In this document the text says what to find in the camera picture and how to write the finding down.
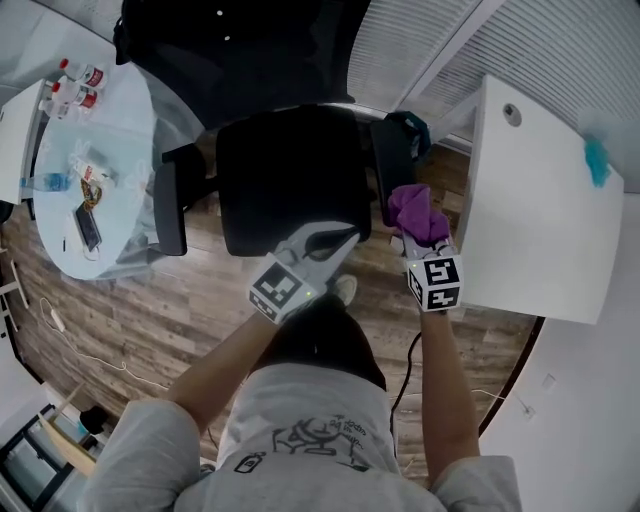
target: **blue plastic bottle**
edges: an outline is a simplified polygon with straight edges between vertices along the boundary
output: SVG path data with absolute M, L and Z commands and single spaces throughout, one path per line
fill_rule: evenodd
M 71 187 L 71 176 L 61 172 L 38 174 L 29 179 L 22 178 L 20 184 L 23 188 L 41 192 L 64 192 Z

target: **smartphone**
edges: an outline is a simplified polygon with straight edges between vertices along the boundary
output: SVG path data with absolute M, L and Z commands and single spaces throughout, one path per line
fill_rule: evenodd
M 80 208 L 76 210 L 76 220 L 78 221 L 78 228 L 82 234 L 84 245 L 87 246 L 89 252 L 93 251 L 102 243 L 102 239 L 93 214 L 84 209 L 84 204 L 81 204 Z

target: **person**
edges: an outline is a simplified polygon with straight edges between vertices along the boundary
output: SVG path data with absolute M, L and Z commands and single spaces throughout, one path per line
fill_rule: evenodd
M 401 476 L 385 378 L 345 308 L 356 283 L 341 277 L 281 326 L 255 313 L 163 398 L 131 402 L 79 510 L 520 510 L 512 460 L 480 456 L 446 314 L 420 315 L 430 491 Z M 200 437 L 236 391 L 217 467 L 201 472 Z

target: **foot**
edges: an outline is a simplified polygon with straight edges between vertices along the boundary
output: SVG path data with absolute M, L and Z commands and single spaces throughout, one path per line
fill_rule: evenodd
M 350 274 L 344 274 L 338 278 L 333 285 L 333 293 L 335 293 L 344 306 L 347 307 L 353 301 L 356 296 L 356 290 L 358 289 L 358 279 L 356 276 Z

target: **floor plank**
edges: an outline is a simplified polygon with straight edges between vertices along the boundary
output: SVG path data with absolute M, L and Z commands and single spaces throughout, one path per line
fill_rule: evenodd
M 432 186 L 434 203 L 454 228 L 464 204 L 468 167 L 467 157 L 435 147 L 418 171 L 419 180 Z M 419 324 L 414 299 L 401 275 L 402 261 L 388 246 L 389 229 L 382 225 L 379 208 L 372 205 L 372 210 L 372 236 L 353 251 L 342 270 L 358 277 L 350 312 L 371 342 L 393 399 L 407 371 L 407 350 Z M 61 274 L 42 247 L 26 206 L 16 208 L 2 232 L 32 301 L 27 311 L 16 297 L 11 298 L 21 327 L 17 343 L 26 361 L 62 393 L 86 381 L 76 405 L 99 403 L 115 417 L 129 400 L 157 396 L 161 388 L 122 371 L 122 363 L 135 376 L 167 386 L 253 312 L 244 287 L 257 262 L 227 253 L 217 212 L 217 200 L 211 197 L 188 213 L 186 256 L 161 260 L 150 272 L 130 278 L 81 282 Z M 9 275 L 8 260 L 3 255 L 5 275 Z M 113 367 L 79 357 L 47 327 L 40 314 L 41 297 L 65 319 L 68 340 L 76 350 L 103 358 Z M 468 306 L 454 310 L 451 318 L 472 387 L 498 393 L 534 318 Z M 412 380 L 397 414 L 399 462 L 405 476 L 424 482 L 420 350 L 415 351 L 414 361 Z M 474 398 L 480 422 L 493 399 L 481 393 Z M 216 441 L 226 414 L 210 429 Z M 216 450 L 206 434 L 202 449 L 203 456 L 215 459 Z

